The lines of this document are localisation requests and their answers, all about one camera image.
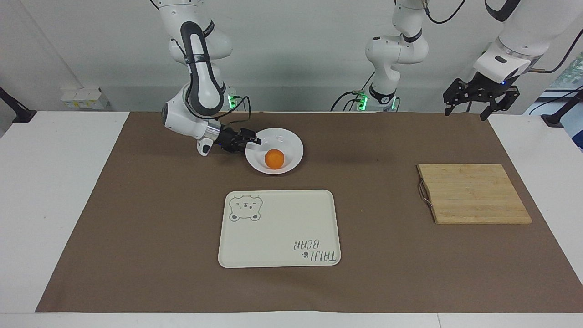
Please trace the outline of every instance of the black clamp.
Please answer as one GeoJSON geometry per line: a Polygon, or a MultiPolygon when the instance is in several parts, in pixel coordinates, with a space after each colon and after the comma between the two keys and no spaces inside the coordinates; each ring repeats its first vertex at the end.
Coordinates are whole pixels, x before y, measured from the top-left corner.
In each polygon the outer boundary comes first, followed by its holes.
{"type": "Polygon", "coordinates": [[[261,145],[261,139],[257,138],[255,131],[241,128],[241,131],[236,132],[226,125],[221,125],[219,136],[215,140],[215,144],[221,149],[231,153],[245,152],[249,142],[261,145]]]}
{"type": "Polygon", "coordinates": [[[9,95],[8,92],[4,91],[2,88],[0,88],[0,99],[4,100],[4,102],[16,114],[16,118],[12,121],[12,123],[28,123],[37,113],[35,110],[28,109],[28,107],[9,95]]]}
{"type": "Polygon", "coordinates": [[[470,101],[489,104],[480,115],[482,121],[486,121],[492,113],[507,111],[520,96],[518,87],[512,85],[517,79],[518,76],[515,76],[504,83],[496,83],[480,73],[476,73],[468,83],[456,79],[443,94],[445,115],[449,116],[455,106],[470,101]]]}

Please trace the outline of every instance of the white table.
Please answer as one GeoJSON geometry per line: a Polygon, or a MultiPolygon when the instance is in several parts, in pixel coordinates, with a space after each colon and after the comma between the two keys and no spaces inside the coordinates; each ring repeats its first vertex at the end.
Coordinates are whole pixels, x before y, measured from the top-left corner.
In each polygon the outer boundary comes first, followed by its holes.
{"type": "MultiPolygon", "coordinates": [[[[33,313],[128,113],[39,112],[0,138],[0,327],[581,327],[582,314],[33,313]]],[[[583,281],[583,153],[539,117],[490,118],[583,281]]]]}

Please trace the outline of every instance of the orange fruit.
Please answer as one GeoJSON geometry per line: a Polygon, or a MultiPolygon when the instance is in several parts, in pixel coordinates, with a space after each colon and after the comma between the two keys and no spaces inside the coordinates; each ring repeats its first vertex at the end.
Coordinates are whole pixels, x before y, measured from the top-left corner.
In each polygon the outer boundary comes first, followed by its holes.
{"type": "Polygon", "coordinates": [[[278,149],[271,149],[265,154],[265,164],[272,170],[281,169],[284,160],[283,152],[278,149]]]}

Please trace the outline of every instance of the white wall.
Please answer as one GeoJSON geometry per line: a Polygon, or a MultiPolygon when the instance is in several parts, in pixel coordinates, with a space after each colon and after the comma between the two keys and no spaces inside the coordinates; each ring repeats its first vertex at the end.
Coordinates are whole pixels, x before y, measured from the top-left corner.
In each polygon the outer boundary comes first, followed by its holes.
{"type": "MultiPolygon", "coordinates": [[[[457,3],[431,12],[447,17],[457,3]]],[[[372,72],[367,40],[397,34],[387,0],[209,0],[208,7],[234,41],[233,55],[218,62],[225,80],[249,94],[255,110],[328,110],[372,72]]],[[[101,86],[114,110],[159,110],[188,80],[169,56],[168,35],[148,0],[2,0],[0,15],[0,85],[33,109],[64,109],[59,89],[78,79],[101,86]]],[[[581,26],[583,18],[538,66],[554,66],[581,26]]],[[[501,28],[483,1],[468,1],[445,25],[425,22],[427,59],[399,67],[401,110],[443,111],[443,91],[454,78],[466,78],[501,28]]],[[[582,50],[580,43],[571,58],[582,50]]],[[[523,113],[558,74],[523,76],[511,113],[523,113]]]]}
{"type": "Polygon", "coordinates": [[[12,120],[16,115],[14,112],[3,102],[0,102],[0,138],[10,127],[12,120]]]}

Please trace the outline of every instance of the white robotic arm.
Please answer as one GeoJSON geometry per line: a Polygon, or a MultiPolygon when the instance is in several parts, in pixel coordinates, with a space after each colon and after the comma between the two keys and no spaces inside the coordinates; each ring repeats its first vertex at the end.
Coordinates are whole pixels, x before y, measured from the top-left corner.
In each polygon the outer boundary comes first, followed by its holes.
{"type": "Polygon", "coordinates": [[[248,142],[261,143],[255,133],[233,129],[212,118],[223,107],[225,85],[219,68],[211,62],[229,56],[231,40],[210,19],[203,0],[157,0],[166,31],[171,36],[170,54],[186,65],[190,83],[162,109],[164,125],[193,137],[202,156],[213,144],[229,151],[243,151],[248,142]]]}
{"type": "Polygon", "coordinates": [[[527,73],[549,49],[550,43],[583,12],[583,0],[506,0],[492,17],[504,22],[504,29],[488,50],[474,64],[477,71],[466,83],[456,79],[443,94],[445,114],[469,101],[486,102],[489,106],[481,117],[506,111],[520,95],[512,85],[527,73]]]}
{"type": "Polygon", "coordinates": [[[368,104],[386,109],[395,96],[401,74],[395,64],[418,64],[429,51],[421,25],[425,19],[422,0],[397,0],[392,22],[400,36],[373,37],[366,46],[366,57],[375,75],[367,90],[368,104]]]}

